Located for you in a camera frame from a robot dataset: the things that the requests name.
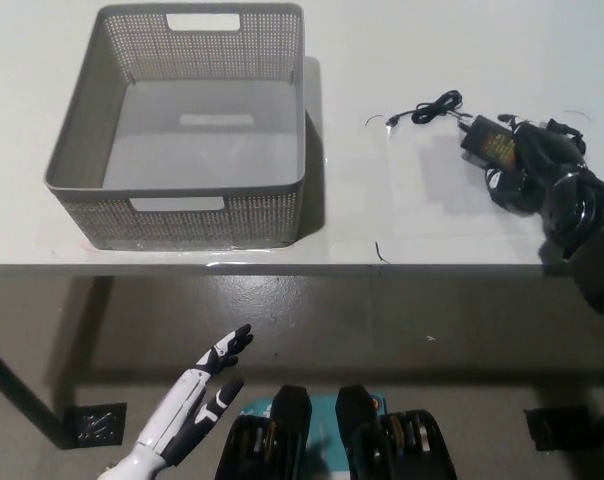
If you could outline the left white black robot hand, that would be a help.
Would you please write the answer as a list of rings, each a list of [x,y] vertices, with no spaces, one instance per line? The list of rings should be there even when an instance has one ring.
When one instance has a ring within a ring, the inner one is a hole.
[[[251,326],[228,333],[186,369],[160,401],[139,434],[133,451],[154,473],[179,465],[211,432],[244,386],[232,378],[208,401],[209,380],[238,362],[239,354],[252,342]]]

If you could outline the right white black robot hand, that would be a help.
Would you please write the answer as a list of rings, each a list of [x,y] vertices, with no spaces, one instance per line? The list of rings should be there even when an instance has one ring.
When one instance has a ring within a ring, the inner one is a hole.
[[[584,168],[586,142],[581,131],[551,118],[536,125],[514,116],[509,121],[514,160],[492,163],[485,172],[491,200],[516,215],[539,212],[546,188],[563,174]]]

